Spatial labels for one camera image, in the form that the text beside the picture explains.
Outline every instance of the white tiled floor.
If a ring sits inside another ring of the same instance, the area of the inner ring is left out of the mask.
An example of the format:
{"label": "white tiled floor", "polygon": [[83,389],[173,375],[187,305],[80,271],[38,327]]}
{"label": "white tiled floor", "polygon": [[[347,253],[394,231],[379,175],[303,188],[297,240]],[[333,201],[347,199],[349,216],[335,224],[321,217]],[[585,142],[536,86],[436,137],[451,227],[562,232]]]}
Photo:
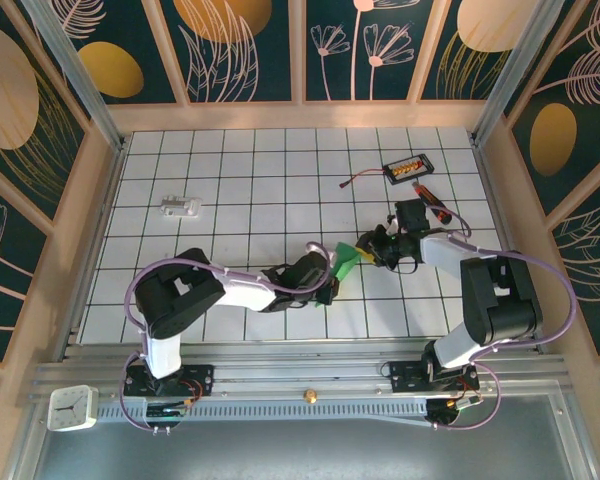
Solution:
{"label": "white tiled floor", "polygon": [[[461,128],[349,128],[146,132],[133,137],[79,341],[137,343],[122,300],[138,269],[200,247],[216,263],[257,271],[295,262],[304,245],[355,244],[384,223],[393,202],[416,198],[410,183],[352,173],[425,153],[420,179],[476,229],[473,243],[499,248],[493,218]],[[201,197],[199,219],[161,215],[164,195]],[[440,226],[430,214],[432,227]],[[454,221],[450,227],[458,227]],[[213,307],[186,343],[321,338],[435,337],[462,320],[460,283],[427,265],[389,272],[354,268],[328,308],[280,314]]]}

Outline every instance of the screwdriver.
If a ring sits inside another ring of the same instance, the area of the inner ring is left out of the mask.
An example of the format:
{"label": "screwdriver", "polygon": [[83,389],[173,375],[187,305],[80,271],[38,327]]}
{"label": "screwdriver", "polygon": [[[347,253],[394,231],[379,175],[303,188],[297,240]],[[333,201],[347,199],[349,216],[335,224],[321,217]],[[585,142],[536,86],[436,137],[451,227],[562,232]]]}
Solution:
{"label": "screwdriver", "polygon": [[[445,204],[442,203],[438,199],[438,197],[436,197],[433,193],[431,193],[431,191],[429,191],[429,189],[427,187],[425,187],[424,185],[421,185],[418,182],[413,182],[411,185],[413,186],[414,190],[416,191],[416,193],[418,194],[420,199],[425,203],[425,205],[447,208],[445,206]],[[437,210],[436,217],[438,218],[440,223],[442,223],[443,225],[449,225],[451,223],[451,215],[449,215],[446,212]]]}

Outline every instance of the yellow circle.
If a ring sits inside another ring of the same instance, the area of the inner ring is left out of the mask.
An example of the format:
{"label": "yellow circle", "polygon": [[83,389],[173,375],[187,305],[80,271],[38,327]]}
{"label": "yellow circle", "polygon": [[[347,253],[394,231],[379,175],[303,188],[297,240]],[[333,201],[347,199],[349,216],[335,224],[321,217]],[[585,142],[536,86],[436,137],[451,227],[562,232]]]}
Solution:
{"label": "yellow circle", "polygon": [[271,18],[271,0],[173,0],[182,20],[196,35],[219,43],[240,41],[240,24],[236,31],[236,26],[229,21],[225,2],[236,21],[244,18],[254,37],[264,30]]}
{"label": "yellow circle", "polygon": [[478,52],[504,52],[516,46],[537,0],[462,0],[458,35]]}
{"label": "yellow circle", "polygon": [[125,50],[113,43],[93,42],[78,52],[96,88],[116,98],[140,93],[144,76],[140,65]]}
{"label": "yellow circle", "polygon": [[38,123],[38,84],[27,56],[0,30],[0,148],[24,145]]}
{"label": "yellow circle", "polygon": [[540,175],[555,175],[569,160],[578,124],[573,112],[560,103],[544,107],[531,129],[531,164]]}

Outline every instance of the battery pack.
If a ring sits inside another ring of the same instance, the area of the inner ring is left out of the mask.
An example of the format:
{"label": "battery pack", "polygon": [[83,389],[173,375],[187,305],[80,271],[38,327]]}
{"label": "battery pack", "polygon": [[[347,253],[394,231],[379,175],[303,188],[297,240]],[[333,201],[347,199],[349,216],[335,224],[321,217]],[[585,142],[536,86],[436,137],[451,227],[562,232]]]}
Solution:
{"label": "battery pack", "polygon": [[391,185],[413,180],[414,178],[433,173],[433,165],[424,153],[398,160],[382,167]]}

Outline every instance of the white clock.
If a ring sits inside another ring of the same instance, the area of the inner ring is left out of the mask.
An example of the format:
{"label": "white clock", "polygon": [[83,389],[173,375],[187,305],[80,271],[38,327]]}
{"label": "white clock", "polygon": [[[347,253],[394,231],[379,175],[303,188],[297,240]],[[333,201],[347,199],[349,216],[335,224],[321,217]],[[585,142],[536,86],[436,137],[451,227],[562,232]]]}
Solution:
{"label": "white clock", "polygon": [[88,385],[59,388],[51,393],[47,428],[68,432],[93,427],[98,416],[98,389]]}

